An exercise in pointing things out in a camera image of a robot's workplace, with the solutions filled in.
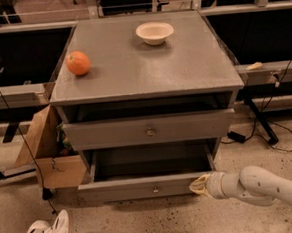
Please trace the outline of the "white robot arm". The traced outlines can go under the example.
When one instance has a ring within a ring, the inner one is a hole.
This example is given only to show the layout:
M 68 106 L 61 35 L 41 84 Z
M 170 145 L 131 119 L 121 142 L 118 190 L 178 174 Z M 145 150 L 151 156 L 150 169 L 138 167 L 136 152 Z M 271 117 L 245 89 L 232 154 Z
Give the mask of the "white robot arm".
M 292 180 L 252 165 L 234 174 L 224 171 L 205 173 L 190 184 L 189 190 L 217 200 L 237 198 L 262 207 L 280 200 L 292 207 Z

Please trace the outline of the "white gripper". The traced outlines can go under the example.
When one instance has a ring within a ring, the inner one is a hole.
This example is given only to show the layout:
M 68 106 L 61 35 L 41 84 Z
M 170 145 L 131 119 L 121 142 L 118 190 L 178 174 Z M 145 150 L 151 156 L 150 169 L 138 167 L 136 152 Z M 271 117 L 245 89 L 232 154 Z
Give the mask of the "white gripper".
M 222 179 L 224 172 L 213 172 L 210 175 L 205 173 L 192 181 L 190 184 L 190 190 L 200 196 L 212 195 L 215 199 L 221 200 L 226 199 L 227 196 L 222 190 Z

